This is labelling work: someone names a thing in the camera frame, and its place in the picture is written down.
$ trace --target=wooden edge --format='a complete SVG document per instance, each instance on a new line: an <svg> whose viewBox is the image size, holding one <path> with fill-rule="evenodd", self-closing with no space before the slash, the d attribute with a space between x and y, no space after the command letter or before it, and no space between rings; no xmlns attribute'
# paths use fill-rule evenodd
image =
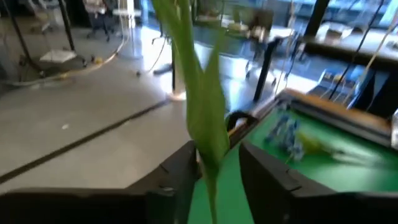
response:
<svg viewBox="0 0 398 224"><path fill-rule="evenodd" d="M291 89L285 89L284 91L282 91L282 93L287 93L289 95L292 95L300 100L305 101L306 103L310 103L313 106L321 107L328 111L332 111L333 113L342 116L346 119L350 119L355 123L380 129L385 132L391 132L391 123L389 123L387 120L383 118L374 116L373 114L369 114L367 112L363 112L356 109L348 110L344 106L338 105L336 103L323 100L316 96L304 95L303 93Z"/></svg>

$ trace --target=table leg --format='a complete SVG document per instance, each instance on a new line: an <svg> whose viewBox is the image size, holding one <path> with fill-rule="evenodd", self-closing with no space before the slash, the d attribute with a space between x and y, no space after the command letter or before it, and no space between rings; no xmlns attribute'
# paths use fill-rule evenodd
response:
<svg viewBox="0 0 398 224"><path fill-rule="evenodd" d="M274 50L275 50L276 46L278 46L279 42L280 42L280 39L275 39L273 42L269 43L267 46L267 50L264 53L264 61L262 63L261 73L260 73L259 81L257 82L256 92L254 94L253 101L260 100L261 93L264 88L264 84L267 80L269 65L271 64L271 60L272 60L272 53L274 53Z"/></svg>

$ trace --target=desk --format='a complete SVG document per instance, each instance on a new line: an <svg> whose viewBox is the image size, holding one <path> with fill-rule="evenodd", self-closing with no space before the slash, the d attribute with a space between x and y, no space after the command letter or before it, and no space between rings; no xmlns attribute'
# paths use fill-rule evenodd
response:
<svg viewBox="0 0 398 224"><path fill-rule="evenodd" d="M198 16L197 24L205 26L207 23L210 27L218 27L220 20L217 17L209 16ZM264 89L264 84L267 79L269 66L272 60L272 54L278 46L278 44L294 35L294 30L282 26L272 26L271 30L267 32L265 29L261 29L259 32L251 32L248 26L244 24L236 24L229 16L223 16L221 26L226 29L227 35L239 39L255 39L261 44L267 44L267 49L264 53L264 61L262 62L261 73L256 86L256 92L254 93L253 101L257 102L261 98L261 93Z"/></svg>
<svg viewBox="0 0 398 224"><path fill-rule="evenodd" d="M350 34L347 36L343 35L341 39L327 39L325 38L325 34L330 25L330 23L323 24L317 36L305 36L300 39L300 42L305 44L304 51L308 54L317 54L335 60L350 62L363 35ZM381 30L370 30L354 63L358 65L367 65L385 34L386 33ZM386 47L386 44L392 40L398 40L398 36L391 34L387 36L371 68L388 72L397 68L398 50Z"/></svg>

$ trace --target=black metal pole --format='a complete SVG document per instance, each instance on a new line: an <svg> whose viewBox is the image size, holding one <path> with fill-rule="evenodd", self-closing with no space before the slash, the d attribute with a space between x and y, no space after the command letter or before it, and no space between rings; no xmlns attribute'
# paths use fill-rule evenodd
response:
<svg viewBox="0 0 398 224"><path fill-rule="evenodd" d="M255 101L255 102L260 100L262 89L264 88L264 84L267 80L269 65L271 64L271 60L272 60L272 53L274 53L274 50L275 50L276 46L278 46L279 42L280 42L280 39L276 38L273 42L269 43L267 46L267 50L264 53L264 61L262 63L262 67L261 67L260 78L259 78L259 81L257 82L256 92L255 92L254 98L253 98L253 101Z"/></svg>
<svg viewBox="0 0 398 224"><path fill-rule="evenodd" d="M70 50L75 51L75 44L73 43L72 33L70 32L70 23L67 15L67 10L65 8L65 5L63 4L63 0L58 0L58 2L60 4L63 24L65 25L65 32L67 33Z"/></svg>
<svg viewBox="0 0 398 224"><path fill-rule="evenodd" d="M32 65L32 67L33 67L34 69L40 70L38 67L36 67L35 65L33 65L34 63L33 63L33 61L32 61L32 58L30 57L29 51L28 51L27 46L26 46L26 42L25 42L25 40L24 40L24 38L23 38L23 36L22 36L22 34L21 34L21 30L19 29L18 23L17 23L17 21L16 21L14 15L13 15L13 13L12 13L11 10L8 8L8 5L7 5L6 0L2 0L2 3L4 4L4 7L6 8L6 11L7 11L7 13L8 13L8 16L11 18L12 26L14 26L15 32L17 33L19 42L20 42L20 44L21 44L21 46L22 46L22 50L24 51L24 54L25 54L25 58L27 59L28 63L30 63L30 64Z"/></svg>
<svg viewBox="0 0 398 224"><path fill-rule="evenodd" d="M329 5L330 0L317 0L313 7L313 12L308 22L308 26L305 29L304 36L306 35L316 35L319 27L321 26L321 22L323 19L323 15L325 15L326 8Z"/></svg>

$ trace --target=yellow object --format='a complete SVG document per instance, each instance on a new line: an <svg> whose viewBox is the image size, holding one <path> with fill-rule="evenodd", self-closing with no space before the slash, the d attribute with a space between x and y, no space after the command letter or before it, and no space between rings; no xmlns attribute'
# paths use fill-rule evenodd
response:
<svg viewBox="0 0 398 224"><path fill-rule="evenodd" d="M95 59L94 59L94 63L95 64L101 64L101 63L103 63L104 62L104 60L101 58L101 57L96 57Z"/></svg>
<svg viewBox="0 0 398 224"><path fill-rule="evenodd" d="M316 138L307 136L302 131L296 132L296 137L300 140L306 154L325 153L325 145Z"/></svg>

